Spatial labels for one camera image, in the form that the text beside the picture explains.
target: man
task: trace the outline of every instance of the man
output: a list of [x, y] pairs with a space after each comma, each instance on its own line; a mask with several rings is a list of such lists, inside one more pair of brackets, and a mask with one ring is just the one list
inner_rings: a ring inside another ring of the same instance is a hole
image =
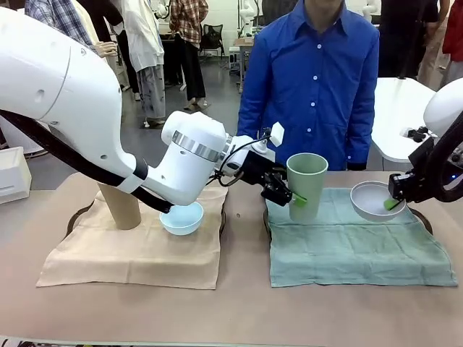
[[262, 13], [266, 25], [290, 13], [297, 0], [262, 0]]
[[435, 31], [433, 32], [433, 28], [431, 27], [431, 31], [426, 38], [426, 53], [422, 58], [420, 72], [418, 73], [418, 81], [428, 87], [431, 84], [431, 78], [436, 67], [436, 59], [446, 34], [446, 21], [450, 8], [450, 0], [439, 0], [439, 4], [439, 20]]
[[437, 0], [383, 0], [379, 77], [416, 78], [438, 21]]
[[207, 107], [203, 74], [197, 53], [201, 42], [201, 22], [208, 15], [205, 0], [171, 0], [170, 28], [180, 55], [187, 83], [188, 104], [185, 109], [199, 111]]
[[110, 25], [114, 27], [116, 32], [117, 43], [119, 45], [119, 51], [121, 52], [122, 59], [127, 70], [127, 77], [129, 79], [130, 87], [132, 88], [132, 94], [136, 101], [140, 101], [140, 91], [138, 90], [137, 73], [132, 66], [129, 54], [129, 42], [127, 40], [127, 33], [124, 30], [124, 23], [122, 19], [122, 6], [118, 2], [118, 6], [121, 7], [120, 11], [114, 2], [110, 0], [78, 0], [79, 3], [87, 10], [90, 18], [92, 19], [93, 25], [95, 26], [96, 34], [98, 35], [99, 41], [109, 42], [111, 41], [111, 35], [109, 34], [108, 26], [106, 25], [105, 19]]
[[330, 170], [364, 170], [378, 75], [378, 31], [343, 0], [300, 0], [256, 36], [238, 134], [279, 121], [276, 161], [322, 155]]
[[117, 55], [116, 45], [112, 42], [92, 44], [72, 0], [26, 0], [25, 14], [87, 46], [101, 58]]
[[463, 78], [463, 0], [455, 0], [451, 8], [442, 52], [450, 54], [450, 63], [442, 81], [444, 85]]
[[158, 32], [158, 20], [148, 0], [122, 0], [122, 17], [145, 114], [142, 127], [161, 128], [166, 123], [166, 90], [164, 48]]

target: white coat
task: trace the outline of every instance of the white coat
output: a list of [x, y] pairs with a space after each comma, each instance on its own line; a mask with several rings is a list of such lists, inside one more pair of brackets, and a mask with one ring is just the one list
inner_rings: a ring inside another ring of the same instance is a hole
[[164, 64], [158, 20], [147, 0], [122, 0], [122, 17], [129, 41], [130, 61], [136, 72]]

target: light blue bowl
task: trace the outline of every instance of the light blue bowl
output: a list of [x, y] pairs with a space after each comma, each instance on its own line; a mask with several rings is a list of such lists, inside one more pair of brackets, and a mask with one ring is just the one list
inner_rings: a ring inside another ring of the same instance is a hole
[[200, 227], [203, 216], [203, 206], [199, 202], [194, 202], [188, 206], [173, 206], [171, 212], [160, 213], [159, 219], [169, 233], [184, 236]]

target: white box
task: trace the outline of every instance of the white box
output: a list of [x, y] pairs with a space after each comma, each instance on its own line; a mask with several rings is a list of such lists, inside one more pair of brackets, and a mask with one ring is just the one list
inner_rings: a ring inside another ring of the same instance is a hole
[[22, 147], [0, 150], [0, 204], [28, 197], [31, 181]]

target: white bowl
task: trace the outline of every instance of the white bowl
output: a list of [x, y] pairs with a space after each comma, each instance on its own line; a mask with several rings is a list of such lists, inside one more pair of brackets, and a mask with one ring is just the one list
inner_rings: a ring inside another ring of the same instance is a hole
[[203, 206], [199, 202], [194, 202], [188, 206], [172, 206], [169, 213], [159, 214], [159, 220], [169, 233], [184, 236], [200, 227], [203, 216]]
[[355, 212], [363, 219], [372, 222], [381, 223], [394, 219], [407, 206], [406, 202], [402, 201], [391, 211], [387, 211], [384, 202], [391, 198], [388, 185], [383, 182], [362, 182], [350, 192], [350, 201]]

